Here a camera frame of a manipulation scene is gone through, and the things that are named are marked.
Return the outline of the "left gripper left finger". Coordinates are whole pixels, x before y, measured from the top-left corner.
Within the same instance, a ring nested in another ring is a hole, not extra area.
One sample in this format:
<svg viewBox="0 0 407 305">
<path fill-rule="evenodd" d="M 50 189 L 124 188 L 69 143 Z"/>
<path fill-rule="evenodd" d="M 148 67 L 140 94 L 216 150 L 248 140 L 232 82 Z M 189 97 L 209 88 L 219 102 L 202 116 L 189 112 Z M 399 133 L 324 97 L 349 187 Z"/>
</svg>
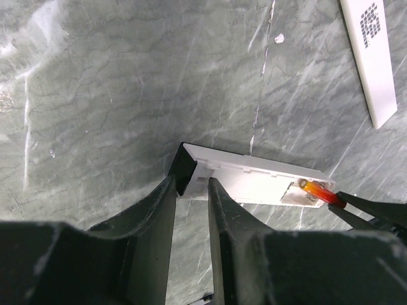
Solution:
<svg viewBox="0 0 407 305">
<path fill-rule="evenodd" d="M 176 182 L 89 230 L 1 223 L 2 304 L 164 304 Z"/>
</svg>

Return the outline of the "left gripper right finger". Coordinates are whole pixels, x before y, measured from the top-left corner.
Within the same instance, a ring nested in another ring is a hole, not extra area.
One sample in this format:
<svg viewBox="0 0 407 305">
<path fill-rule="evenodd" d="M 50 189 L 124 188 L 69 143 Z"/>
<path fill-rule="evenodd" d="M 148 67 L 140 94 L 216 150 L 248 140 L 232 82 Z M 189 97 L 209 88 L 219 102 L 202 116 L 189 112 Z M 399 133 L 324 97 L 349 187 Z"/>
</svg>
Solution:
<svg viewBox="0 0 407 305">
<path fill-rule="evenodd" d="M 208 189 L 215 304 L 406 303 L 406 229 L 277 231 Z"/>
</svg>

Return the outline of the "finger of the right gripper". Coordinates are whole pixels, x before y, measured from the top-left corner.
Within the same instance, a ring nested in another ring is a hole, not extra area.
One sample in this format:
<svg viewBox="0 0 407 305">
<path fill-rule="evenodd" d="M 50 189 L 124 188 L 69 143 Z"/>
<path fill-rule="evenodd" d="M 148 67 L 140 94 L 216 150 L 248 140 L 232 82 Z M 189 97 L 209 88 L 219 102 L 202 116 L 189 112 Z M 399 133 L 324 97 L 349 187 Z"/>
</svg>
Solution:
<svg viewBox="0 0 407 305">
<path fill-rule="evenodd" d="M 333 212 L 340 219 L 345 221 L 353 229 L 363 230 L 363 231 L 372 231 L 375 230 L 375 226 L 370 224 L 368 221 L 356 216 L 338 206 L 328 205 L 328 209 Z"/>
<path fill-rule="evenodd" d="M 373 219 L 369 221 L 370 224 L 406 229 L 406 204 L 375 202 L 341 191 L 336 195 L 342 201 L 373 216 Z"/>
</svg>

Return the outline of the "red orange battery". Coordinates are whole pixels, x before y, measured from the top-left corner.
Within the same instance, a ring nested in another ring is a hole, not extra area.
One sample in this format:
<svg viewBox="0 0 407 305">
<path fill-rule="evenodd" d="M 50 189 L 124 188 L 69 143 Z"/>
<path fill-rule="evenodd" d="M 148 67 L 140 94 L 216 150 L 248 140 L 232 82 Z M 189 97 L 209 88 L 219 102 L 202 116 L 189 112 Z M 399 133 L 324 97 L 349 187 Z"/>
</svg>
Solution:
<svg viewBox="0 0 407 305">
<path fill-rule="evenodd" d="M 345 208 L 346 203 L 341 200 L 335 193 L 323 188 L 320 184 L 312 181 L 302 179 L 300 181 L 300 188 L 306 193 L 324 201 L 328 205 L 338 208 Z"/>
</svg>

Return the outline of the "white remote control body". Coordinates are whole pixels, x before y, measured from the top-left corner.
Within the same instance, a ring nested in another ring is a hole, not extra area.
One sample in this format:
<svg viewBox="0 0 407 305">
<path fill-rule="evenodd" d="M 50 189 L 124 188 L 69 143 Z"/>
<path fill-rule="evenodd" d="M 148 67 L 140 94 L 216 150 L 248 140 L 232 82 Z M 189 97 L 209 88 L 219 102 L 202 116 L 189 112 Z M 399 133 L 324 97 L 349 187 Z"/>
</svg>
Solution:
<svg viewBox="0 0 407 305">
<path fill-rule="evenodd" d="M 332 191 L 334 180 L 300 166 L 183 142 L 169 169 L 180 197 L 207 200 L 209 179 L 219 181 L 237 203 L 319 208 L 322 200 L 302 190 L 302 180 Z"/>
</svg>

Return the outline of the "white remote battery cover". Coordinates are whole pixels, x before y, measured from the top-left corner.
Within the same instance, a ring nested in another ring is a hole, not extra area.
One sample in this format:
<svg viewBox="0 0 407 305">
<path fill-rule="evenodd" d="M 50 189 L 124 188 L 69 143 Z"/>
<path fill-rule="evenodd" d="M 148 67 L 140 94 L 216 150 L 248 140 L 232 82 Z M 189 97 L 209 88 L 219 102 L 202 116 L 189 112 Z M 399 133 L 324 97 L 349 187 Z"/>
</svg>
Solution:
<svg viewBox="0 0 407 305">
<path fill-rule="evenodd" d="M 373 127 L 397 111 L 383 1 L 341 0 L 346 28 Z"/>
</svg>

